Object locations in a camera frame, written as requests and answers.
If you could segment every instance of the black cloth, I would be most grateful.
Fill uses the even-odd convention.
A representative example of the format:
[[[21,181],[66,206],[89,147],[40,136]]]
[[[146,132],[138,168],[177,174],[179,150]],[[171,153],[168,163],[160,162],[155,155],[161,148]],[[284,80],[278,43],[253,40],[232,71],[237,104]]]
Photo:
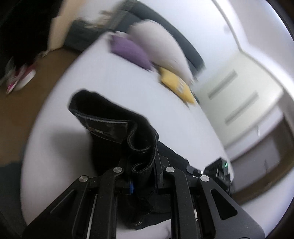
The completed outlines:
[[[41,51],[47,50],[51,19],[62,0],[20,0],[3,20],[0,37],[8,58],[17,68],[32,64]]]
[[[159,155],[186,174],[188,160],[159,142],[148,120],[124,109],[101,95],[81,90],[69,110],[91,133],[92,160],[98,175],[121,166],[134,184],[132,195],[120,195],[118,211],[124,223],[142,229],[171,218],[170,198],[155,192],[153,163]]]

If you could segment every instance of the bed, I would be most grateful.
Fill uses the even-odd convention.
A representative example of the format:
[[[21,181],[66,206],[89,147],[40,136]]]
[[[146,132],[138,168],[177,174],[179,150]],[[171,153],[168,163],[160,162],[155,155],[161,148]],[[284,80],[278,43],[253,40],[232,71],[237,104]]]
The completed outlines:
[[[128,12],[133,14],[131,9],[128,6]],[[140,15],[140,12],[148,14],[138,6],[135,9],[136,15]],[[148,15],[140,16],[134,21],[129,21],[129,18],[120,19],[114,29],[108,26],[108,30],[124,31],[118,28],[148,18]],[[167,30],[170,28],[170,33],[176,36],[190,68],[196,74],[203,66],[203,61],[193,46],[151,9],[149,16],[152,20],[165,24]],[[27,143],[21,175],[21,207],[27,224],[79,176],[95,176],[90,160],[90,136],[67,109],[71,96],[80,89],[95,91],[120,106],[144,115],[158,132],[159,140],[188,159],[190,165],[196,168],[204,169],[219,157],[228,160],[200,106],[184,103],[159,82],[156,70],[146,71],[112,54],[109,44],[111,34],[105,31],[70,66],[47,98],[35,121]],[[228,167],[233,178],[230,162]],[[127,229],[118,222],[118,239],[163,239],[170,236],[170,220],[137,231]]]

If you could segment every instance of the pink sneaker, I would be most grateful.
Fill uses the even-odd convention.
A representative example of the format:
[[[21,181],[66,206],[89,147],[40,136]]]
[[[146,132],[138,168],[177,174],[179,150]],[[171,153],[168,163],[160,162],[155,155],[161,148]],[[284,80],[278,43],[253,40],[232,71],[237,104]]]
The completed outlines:
[[[7,90],[6,94],[11,93],[11,91],[14,89],[14,87],[17,85],[18,81],[21,79],[23,74],[26,72],[27,66],[23,65],[19,70],[15,71],[14,74],[12,74],[8,80],[7,80]]]
[[[17,85],[14,87],[14,90],[20,90],[22,89],[36,74],[35,66],[34,64],[27,67],[26,71],[22,75],[22,77],[19,79]]]

